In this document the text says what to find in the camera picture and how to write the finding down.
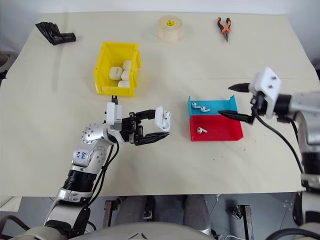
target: white bracket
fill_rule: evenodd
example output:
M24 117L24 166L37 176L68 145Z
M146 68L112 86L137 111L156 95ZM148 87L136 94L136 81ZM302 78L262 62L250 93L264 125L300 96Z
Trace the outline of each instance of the white bracket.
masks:
M276 101L278 99L281 90L280 78L267 67L263 73L258 73L253 82L249 85L249 90L253 95L257 95L257 92L263 92L265 94L265 100L267 102L267 108L265 116L267 119L272 118Z
M106 106L106 127L110 135L114 136L119 144L125 143L120 131L122 130L122 106L108 102Z

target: blue plastic tray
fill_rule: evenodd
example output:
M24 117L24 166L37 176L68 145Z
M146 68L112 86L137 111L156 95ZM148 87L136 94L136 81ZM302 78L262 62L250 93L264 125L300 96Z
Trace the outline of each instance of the blue plastic tray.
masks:
M191 104L196 103L197 106L204 106L210 111L202 112L200 108L192 108ZM220 110L237 110L236 97L233 95L229 100L209 100L209 101L191 101L190 96L188 99L189 119L193 115L220 115Z

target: red plastic tray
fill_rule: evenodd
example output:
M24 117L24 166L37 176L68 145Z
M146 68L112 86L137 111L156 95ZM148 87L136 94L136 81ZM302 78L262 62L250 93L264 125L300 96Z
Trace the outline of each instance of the red plastic tray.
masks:
M197 128L208 132L198 133ZM193 115L190 118L192 142L238 141L244 137L241 123L222 115Z

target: sticker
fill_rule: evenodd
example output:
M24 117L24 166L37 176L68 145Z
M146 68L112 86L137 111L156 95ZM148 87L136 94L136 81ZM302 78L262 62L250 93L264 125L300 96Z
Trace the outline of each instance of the sticker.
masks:
M78 159L82 159L82 160L84 160L84 159L86 158L86 155L87 155L86 152L80 152L80 151L78 151L78 152L76 153L76 157L77 157Z
M176 22L173 21L173 20L167 20L167 21L165 22L165 24L166 24L167 26L169 26L169 27L172 27L172 26L176 25Z

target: earbud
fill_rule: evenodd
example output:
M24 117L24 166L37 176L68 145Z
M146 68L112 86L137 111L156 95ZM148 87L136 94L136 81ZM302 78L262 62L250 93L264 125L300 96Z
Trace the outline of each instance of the earbud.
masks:
M206 112L210 112L211 109L206 109L205 106L200 107L201 112L206 113Z
M197 103L196 103L196 102L191 103L191 106L192 106L192 108L194 108L194 109L200 109L200 108L201 108L201 106L197 106Z
M204 132L204 133L207 133L207 132L208 132L207 130L203 129L202 127L198 127L198 128L196 129L196 131L197 131L198 134L201 134L202 132Z

